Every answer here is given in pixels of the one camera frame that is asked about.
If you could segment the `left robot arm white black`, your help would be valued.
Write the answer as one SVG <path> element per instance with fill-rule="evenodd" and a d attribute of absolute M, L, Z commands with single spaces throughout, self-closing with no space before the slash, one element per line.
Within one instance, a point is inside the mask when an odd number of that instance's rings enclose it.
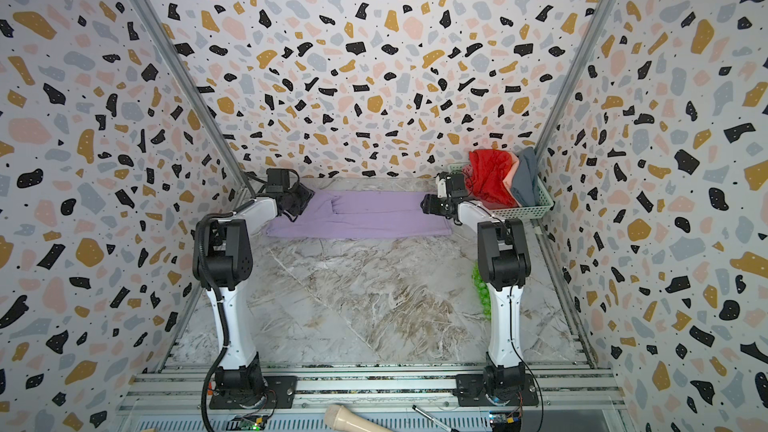
<path fill-rule="evenodd" d="M 255 267 L 251 235 L 277 218 L 295 221 L 314 192 L 292 169 L 269 168 L 265 179 L 253 173 L 248 177 L 261 184 L 254 197 L 198 222 L 193 275 L 211 303 L 219 345 L 206 383 L 214 397 L 254 407 L 267 400 L 268 382 L 246 320 L 245 288 Z"/>

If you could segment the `mint green plastic basket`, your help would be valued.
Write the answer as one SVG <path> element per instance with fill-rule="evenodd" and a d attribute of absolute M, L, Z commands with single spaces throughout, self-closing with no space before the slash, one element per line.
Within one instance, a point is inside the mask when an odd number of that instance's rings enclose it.
<path fill-rule="evenodd" d="M 442 172 L 461 171 L 469 166 L 469 163 L 454 163 L 448 166 L 447 170 Z M 457 225 L 467 225 L 474 227 L 477 223 L 485 221 L 503 221 L 506 219 L 534 220 L 541 219 L 548 213 L 554 205 L 554 201 L 547 192 L 542 180 L 537 176 L 536 184 L 537 205 L 533 207 L 516 207 L 490 209 L 481 201 L 474 200 L 469 196 L 469 201 L 462 204 L 466 209 L 468 218 L 464 221 L 454 221 Z"/>

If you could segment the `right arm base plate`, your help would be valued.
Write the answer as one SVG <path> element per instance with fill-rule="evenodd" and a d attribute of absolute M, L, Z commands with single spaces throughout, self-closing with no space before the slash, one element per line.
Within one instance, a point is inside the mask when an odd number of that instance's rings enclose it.
<path fill-rule="evenodd" d="M 540 403 L 538 389 L 530 374 L 525 374 L 522 386 L 512 387 L 508 392 L 497 391 L 494 397 L 486 393 L 482 374 L 459 374 L 455 384 L 452 394 L 460 407 L 536 407 Z"/>

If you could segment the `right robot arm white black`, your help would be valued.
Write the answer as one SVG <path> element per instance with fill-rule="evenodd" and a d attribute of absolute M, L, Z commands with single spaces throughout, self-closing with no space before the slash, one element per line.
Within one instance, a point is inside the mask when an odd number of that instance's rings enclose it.
<path fill-rule="evenodd" d="M 476 234 L 480 281 L 490 299 L 491 337 L 483 371 L 483 394 L 505 405 L 522 395 L 527 364 L 520 340 L 523 289 L 531 274 L 525 228 L 472 200 L 460 172 L 436 176 L 437 192 L 421 202 L 426 214 L 442 216 Z"/>

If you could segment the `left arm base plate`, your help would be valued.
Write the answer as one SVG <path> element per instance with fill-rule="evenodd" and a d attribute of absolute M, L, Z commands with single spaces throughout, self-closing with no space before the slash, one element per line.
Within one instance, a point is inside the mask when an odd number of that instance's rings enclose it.
<path fill-rule="evenodd" d="M 226 379 L 223 385 L 216 384 L 208 406 L 213 410 L 290 409 L 297 382 L 298 378 L 290 375 Z"/>

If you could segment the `lilac t shirt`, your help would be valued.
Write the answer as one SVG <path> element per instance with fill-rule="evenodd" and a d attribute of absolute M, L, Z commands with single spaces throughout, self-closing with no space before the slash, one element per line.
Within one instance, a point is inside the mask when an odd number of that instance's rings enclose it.
<path fill-rule="evenodd" d="M 447 236 L 448 219 L 425 214 L 423 192 L 325 191 L 309 201 L 295 221 L 281 216 L 272 220 L 264 234 L 281 239 L 399 239 Z"/>

